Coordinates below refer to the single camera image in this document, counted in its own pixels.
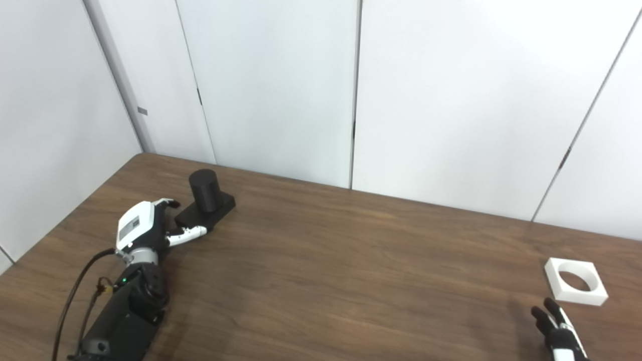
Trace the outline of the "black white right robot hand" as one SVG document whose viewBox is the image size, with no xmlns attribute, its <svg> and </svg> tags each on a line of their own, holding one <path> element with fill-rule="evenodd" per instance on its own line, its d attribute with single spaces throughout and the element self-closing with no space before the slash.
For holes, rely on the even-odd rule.
<svg viewBox="0 0 642 361">
<path fill-rule="evenodd" d="M 589 360 L 584 345 L 565 310 L 552 298 L 543 301 L 544 309 L 533 306 L 531 315 L 544 337 L 552 360 Z"/>
</svg>

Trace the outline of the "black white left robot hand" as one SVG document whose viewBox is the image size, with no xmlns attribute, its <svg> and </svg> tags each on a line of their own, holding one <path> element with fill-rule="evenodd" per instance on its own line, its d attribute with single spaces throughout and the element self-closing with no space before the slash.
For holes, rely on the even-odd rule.
<svg viewBox="0 0 642 361">
<path fill-rule="evenodd" d="M 174 199 L 143 201 L 135 204 L 122 215 L 118 222 L 115 248 L 121 254 L 131 254 L 136 249 L 149 248 L 156 253 L 177 245 L 185 244 L 207 234 L 204 226 L 181 227 L 167 230 L 165 225 L 167 208 L 180 206 Z"/>
</svg>

